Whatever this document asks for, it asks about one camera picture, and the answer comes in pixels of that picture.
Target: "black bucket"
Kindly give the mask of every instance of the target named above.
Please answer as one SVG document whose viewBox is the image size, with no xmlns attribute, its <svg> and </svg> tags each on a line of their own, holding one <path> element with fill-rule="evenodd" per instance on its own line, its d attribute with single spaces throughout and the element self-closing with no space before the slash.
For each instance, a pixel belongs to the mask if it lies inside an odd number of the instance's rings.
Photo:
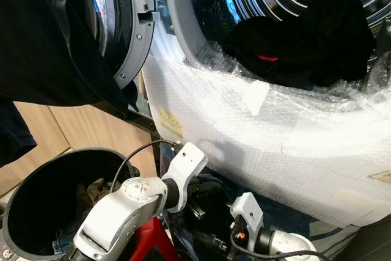
<svg viewBox="0 0 391 261">
<path fill-rule="evenodd" d="M 111 182 L 125 159 L 109 149 L 82 149 L 58 156 L 26 178 L 9 201 L 3 220 L 5 241 L 32 261 L 59 260 L 52 242 L 56 231 L 75 217 L 78 183 L 88 187 L 98 178 Z M 130 178 L 130 165 L 119 182 Z"/>
</svg>

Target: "sticker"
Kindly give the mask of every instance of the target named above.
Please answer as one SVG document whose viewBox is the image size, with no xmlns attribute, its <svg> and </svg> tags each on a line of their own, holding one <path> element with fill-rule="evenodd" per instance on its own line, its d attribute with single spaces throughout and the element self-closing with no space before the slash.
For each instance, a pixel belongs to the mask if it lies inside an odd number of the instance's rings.
<svg viewBox="0 0 391 261">
<path fill-rule="evenodd" d="M 384 183 L 391 183 L 391 171 L 385 171 L 380 174 L 374 174 L 370 176 L 371 178 L 374 178 L 375 180 L 380 180 Z"/>
<path fill-rule="evenodd" d="M 181 123 L 178 120 L 178 117 L 173 115 L 171 112 L 164 110 L 163 108 L 159 110 L 159 113 L 161 118 L 161 125 L 170 131 L 173 131 L 179 137 L 183 138 L 183 129 Z"/>
<path fill-rule="evenodd" d="M 254 81 L 244 91 L 244 102 L 253 116 L 258 115 L 269 90 L 269 83 Z"/>
</svg>

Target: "dark clothing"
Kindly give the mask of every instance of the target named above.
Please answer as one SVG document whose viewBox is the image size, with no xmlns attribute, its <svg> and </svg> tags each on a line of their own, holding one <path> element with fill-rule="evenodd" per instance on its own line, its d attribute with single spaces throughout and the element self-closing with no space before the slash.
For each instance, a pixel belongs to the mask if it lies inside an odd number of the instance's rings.
<svg viewBox="0 0 391 261">
<path fill-rule="evenodd" d="M 0 23 L 0 100 L 106 100 L 126 115 L 128 101 L 70 0 L 0 0 Z"/>
<path fill-rule="evenodd" d="M 19 159 L 36 145 L 15 105 L 0 101 L 0 167 Z"/>
<path fill-rule="evenodd" d="M 244 20 L 222 46 L 267 81 L 306 88 L 362 79 L 375 44 L 360 0 L 317 0 L 289 20 Z"/>
</svg>

